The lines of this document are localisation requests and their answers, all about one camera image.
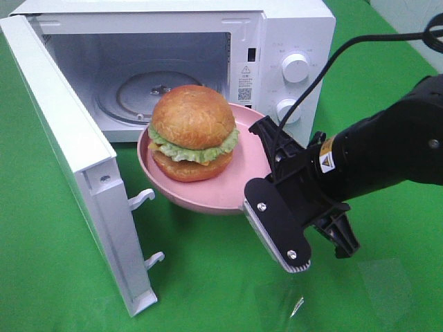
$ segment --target pink plate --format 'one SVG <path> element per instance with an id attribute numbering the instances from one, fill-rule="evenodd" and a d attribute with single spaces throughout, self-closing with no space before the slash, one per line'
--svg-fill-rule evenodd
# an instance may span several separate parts
<path id="1" fill-rule="evenodd" d="M 240 105 L 230 106 L 240 131 L 239 143 L 234 148 L 233 160 L 228 167 L 209 180 L 183 183 L 168 178 L 157 167 L 147 149 L 150 143 L 147 130 L 140 135 L 137 154 L 143 171 L 152 185 L 171 202 L 208 214 L 238 214 L 242 212 L 246 182 L 252 178 L 263 178 L 270 172 L 262 142 L 248 131 L 263 115 Z"/>

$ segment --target white knob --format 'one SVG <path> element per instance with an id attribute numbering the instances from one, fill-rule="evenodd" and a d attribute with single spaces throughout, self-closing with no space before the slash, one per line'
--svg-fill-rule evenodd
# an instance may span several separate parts
<path id="1" fill-rule="evenodd" d="M 294 99 L 284 99 L 277 104 L 277 118 L 279 121 L 283 120 L 288 110 L 294 105 L 296 101 Z M 296 110 L 291 114 L 288 121 L 286 123 L 293 123 L 300 119 L 302 115 L 302 111 L 300 106 L 296 108 Z"/>
<path id="2" fill-rule="evenodd" d="M 286 81 L 301 82 L 309 75 L 309 60 L 302 53 L 288 55 L 283 60 L 282 70 Z"/>

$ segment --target sesame bun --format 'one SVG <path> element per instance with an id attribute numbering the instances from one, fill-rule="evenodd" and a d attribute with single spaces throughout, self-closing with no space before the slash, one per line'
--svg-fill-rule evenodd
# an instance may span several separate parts
<path id="1" fill-rule="evenodd" d="M 224 171 L 233 159 L 233 153 L 222 154 L 217 159 L 210 161 L 209 165 L 201 165 L 193 161 L 173 161 L 160 151 L 153 151 L 152 158 L 161 171 L 176 181 L 193 182 L 213 178 Z"/>
<path id="2" fill-rule="evenodd" d="M 221 145 L 235 128 L 226 99 L 198 85 L 183 85 L 166 93 L 154 107 L 151 123 L 169 142 L 194 150 Z"/>

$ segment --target microwave door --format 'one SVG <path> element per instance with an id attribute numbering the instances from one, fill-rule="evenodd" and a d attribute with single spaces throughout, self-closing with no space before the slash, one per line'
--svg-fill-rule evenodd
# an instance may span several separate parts
<path id="1" fill-rule="evenodd" d="M 9 17 L 0 26 L 93 238 L 134 316 L 157 301 L 147 269 L 163 253 L 143 259 L 132 216 L 154 193 L 145 190 L 128 200 L 115 151 L 27 19 Z"/>

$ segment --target burger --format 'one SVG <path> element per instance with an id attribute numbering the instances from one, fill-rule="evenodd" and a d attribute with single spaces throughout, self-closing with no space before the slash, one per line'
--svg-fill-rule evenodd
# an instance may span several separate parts
<path id="1" fill-rule="evenodd" d="M 168 177 L 193 182 L 222 173 L 233 159 L 239 131 L 226 99 L 215 90 L 183 85 L 154 107 L 148 149 Z"/>

